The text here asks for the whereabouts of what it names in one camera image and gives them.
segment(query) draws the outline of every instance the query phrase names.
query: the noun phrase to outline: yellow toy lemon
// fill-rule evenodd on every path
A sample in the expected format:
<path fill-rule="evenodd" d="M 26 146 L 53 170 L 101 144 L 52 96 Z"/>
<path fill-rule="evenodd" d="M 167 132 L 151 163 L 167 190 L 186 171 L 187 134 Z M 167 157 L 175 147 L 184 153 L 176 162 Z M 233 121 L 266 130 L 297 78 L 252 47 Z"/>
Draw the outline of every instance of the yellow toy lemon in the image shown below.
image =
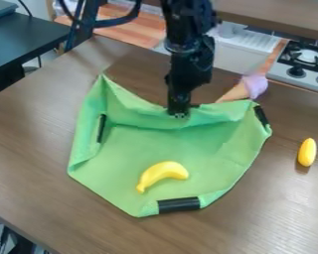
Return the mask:
<path fill-rule="evenodd" d="M 316 158 L 317 154 L 317 145 L 315 140 L 309 138 L 306 139 L 298 152 L 298 162 L 304 167 L 310 167 Z"/>
<path fill-rule="evenodd" d="M 188 171 L 179 163 L 163 162 L 148 168 L 142 175 L 136 189 L 144 193 L 146 188 L 153 186 L 163 179 L 185 180 L 189 177 Z"/>

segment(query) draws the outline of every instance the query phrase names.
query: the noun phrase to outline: yellow banana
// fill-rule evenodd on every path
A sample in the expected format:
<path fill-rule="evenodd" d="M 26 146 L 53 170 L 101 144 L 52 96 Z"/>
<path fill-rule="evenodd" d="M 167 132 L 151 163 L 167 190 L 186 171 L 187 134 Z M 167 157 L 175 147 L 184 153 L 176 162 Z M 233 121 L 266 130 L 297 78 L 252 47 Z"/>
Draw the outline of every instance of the yellow banana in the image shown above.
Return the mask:
<path fill-rule="evenodd" d="M 139 193 L 144 193 L 145 189 L 163 179 L 185 180 L 189 177 L 188 171 L 179 163 L 163 162 L 148 168 L 140 178 L 136 189 Z"/>

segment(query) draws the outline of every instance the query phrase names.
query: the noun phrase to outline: brown tabletop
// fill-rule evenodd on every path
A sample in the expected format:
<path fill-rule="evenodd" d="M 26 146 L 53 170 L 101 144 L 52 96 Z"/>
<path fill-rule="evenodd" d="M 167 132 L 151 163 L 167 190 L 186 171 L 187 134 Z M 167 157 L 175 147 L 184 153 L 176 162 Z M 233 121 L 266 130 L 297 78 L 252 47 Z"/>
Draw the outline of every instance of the brown tabletop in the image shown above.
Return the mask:
<path fill-rule="evenodd" d="M 168 58 L 106 38 L 0 93 L 2 222 L 61 254 L 318 253 L 318 159 L 295 163 L 303 139 L 318 142 L 318 94 L 271 83 L 260 102 L 274 133 L 238 184 L 203 210 L 138 219 L 66 173 L 82 99 L 112 63 L 115 81 L 166 103 Z M 215 70 L 194 100 L 216 100 L 237 78 Z"/>
<path fill-rule="evenodd" d="M 212 0 L 224 20 L 318 40 L 318 0 Z"/>

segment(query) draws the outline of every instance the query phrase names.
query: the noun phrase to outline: green cloth bag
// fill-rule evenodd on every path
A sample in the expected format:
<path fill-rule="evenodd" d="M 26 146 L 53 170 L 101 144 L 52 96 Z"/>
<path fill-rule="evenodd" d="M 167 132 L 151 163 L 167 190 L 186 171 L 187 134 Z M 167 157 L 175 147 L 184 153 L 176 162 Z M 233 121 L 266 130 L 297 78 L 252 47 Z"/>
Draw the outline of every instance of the green cloth bag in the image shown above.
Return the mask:
<path fill-rule="evenodd" d="M 251 100 L 202 104 L 176 119 L 101 75 L 83 102 L 68 173 L 132 216 L 203 208 L 235 185 L 270 135 Z M 141 174 L 164 161 L 190 177 L 138 193 Z"/>

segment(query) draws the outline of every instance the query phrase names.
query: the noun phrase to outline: stovetop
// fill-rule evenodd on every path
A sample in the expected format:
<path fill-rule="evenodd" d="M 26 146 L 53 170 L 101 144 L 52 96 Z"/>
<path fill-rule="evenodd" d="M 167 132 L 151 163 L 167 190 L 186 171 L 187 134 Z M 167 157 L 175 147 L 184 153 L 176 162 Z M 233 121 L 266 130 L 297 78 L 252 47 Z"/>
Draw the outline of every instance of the stovetop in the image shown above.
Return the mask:
<path fill-rule="evenodd" d="M 318 45 L 288 42 L 267 77 L 318 91 Z"/>

